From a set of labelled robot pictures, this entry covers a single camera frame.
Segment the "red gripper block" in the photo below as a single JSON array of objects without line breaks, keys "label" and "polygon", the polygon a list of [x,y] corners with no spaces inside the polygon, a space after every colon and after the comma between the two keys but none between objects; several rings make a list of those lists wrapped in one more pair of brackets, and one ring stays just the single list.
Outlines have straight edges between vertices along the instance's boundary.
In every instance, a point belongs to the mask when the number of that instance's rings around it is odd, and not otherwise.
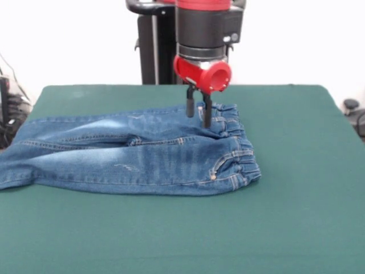
[{"label": "red gripper block", "polygon": [[190,83],[186,91],[186,115],[189,118],[194,117],[194,97],[195,87],[202,93],[202,99],[205,104],[203,128],[209,128],[212,119],[212,100],[210,94],[215,91],[223,92],[229,85],[232,70],[225,61],[216,61],[208,63],[206,68],[196,65],[180,56],[175,56],[174,70],[175,73],[184,81]]}]

